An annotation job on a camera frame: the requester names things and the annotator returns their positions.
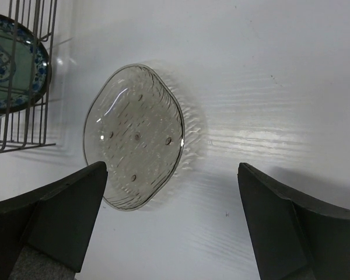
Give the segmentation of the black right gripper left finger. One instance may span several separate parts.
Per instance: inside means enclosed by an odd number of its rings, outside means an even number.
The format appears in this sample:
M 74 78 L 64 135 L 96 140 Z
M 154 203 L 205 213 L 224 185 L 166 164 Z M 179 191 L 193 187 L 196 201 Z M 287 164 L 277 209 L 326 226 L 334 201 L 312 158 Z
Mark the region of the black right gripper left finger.
M 33 191 L 0 201 L 0 279 L 75 279 L 107 183 L 93 163 Z

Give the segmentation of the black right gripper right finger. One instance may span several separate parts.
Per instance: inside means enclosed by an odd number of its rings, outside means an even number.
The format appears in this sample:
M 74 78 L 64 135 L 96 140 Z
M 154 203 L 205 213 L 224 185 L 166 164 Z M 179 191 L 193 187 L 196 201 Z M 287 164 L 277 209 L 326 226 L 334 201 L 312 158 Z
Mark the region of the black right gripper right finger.
M 237 174 L 261 279 L 350 279 L 350 210 L 248 163 Z

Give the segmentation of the clear glass square plate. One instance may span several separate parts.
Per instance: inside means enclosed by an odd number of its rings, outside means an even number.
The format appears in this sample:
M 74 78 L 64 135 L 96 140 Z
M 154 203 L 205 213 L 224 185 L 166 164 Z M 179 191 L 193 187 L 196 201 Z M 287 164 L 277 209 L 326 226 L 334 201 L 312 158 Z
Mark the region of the clear glass square plate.
M 115 71 L 91 103 L 83 128 L 87 164 L 103 161 L 104 200 L 119 211 L 147 204 L 172 178 L 184 149 L 180 104 L 144 64 Z

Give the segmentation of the blue white patterned plate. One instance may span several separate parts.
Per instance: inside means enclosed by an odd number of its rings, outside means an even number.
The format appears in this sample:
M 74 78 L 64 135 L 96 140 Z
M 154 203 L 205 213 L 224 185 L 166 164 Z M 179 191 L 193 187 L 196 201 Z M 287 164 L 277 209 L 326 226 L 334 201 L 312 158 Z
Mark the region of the blue white patterned plate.
M 49 54 L 24 25 L 0 15 L 0 115 L 38 102 L 51 78 Z

